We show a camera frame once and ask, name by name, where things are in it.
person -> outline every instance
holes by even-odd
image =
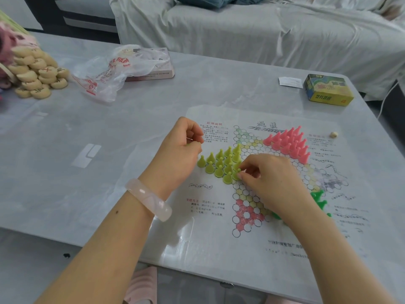
[[[198,124],[180,117],[138,179],[166,200],[194,169],[203,142]],[[324,303],[396,303],[314,203],[287,158],[253,154],[240,168],[242,181],[284,220],[305,249]],[[35,304],[121,304],[153,218],[125,192]]]

green and yellow box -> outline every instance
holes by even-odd
[[[329,105],[347,106],[353,100],[353,93],[344,78],[309,74],[304,82],[310,101]]]

clear plastic bag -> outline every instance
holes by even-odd
[[[165,52],[125,45],[115,48],[109,56],[97,56],[78,64],[72,77],[85,94],[102,102],[114,102],[128,76],[145,76],[155,66],[169,61]]]

tabletop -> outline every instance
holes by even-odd
[[[35,36],[60,66],[69,68],[117,46]],[[139,163],[133,177],[146,166],[144,159],[133,158],[135,148],[163,139],[190,107],[213,105],[336,122],[365,175],[364,182],[382,201],[392,232],[405,242],[401,203],[405,160],[347,78],[355,99],[348,107],[338,107],[310,102],[304,90],[278,85],[280,76],[304,80],[310,71],[181,53],[170,57],[173,79],[125,83],[112,105],[89,100],[74,83],[42,101],[18,101],[7,94],[0,110],[0,227],[83,246],[123,193],[118,179],[125,166],[130,160]],[[83,154],[84,167],[72,164]],[[152,263],[174,267],[168,258],[169,245],[162,254],[165,262],[158,256]],[[205,275],[203,270],[197,274]],[[397,271],[387,280],[394,276],[405,277]],[[234,282],[232,275],[214,278]],[[269,283],[264,291],[307,302],[319,300],[314,290],[308,292],[315,295],[303,290],[292,296],[288,290],[277,292]]]

translucent white bangle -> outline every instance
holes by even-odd
[[[133,178],[128,181],[125,188],[162,222],[166,221],[170,215],[172,215],[172,208],[157,197],[138,179]]]

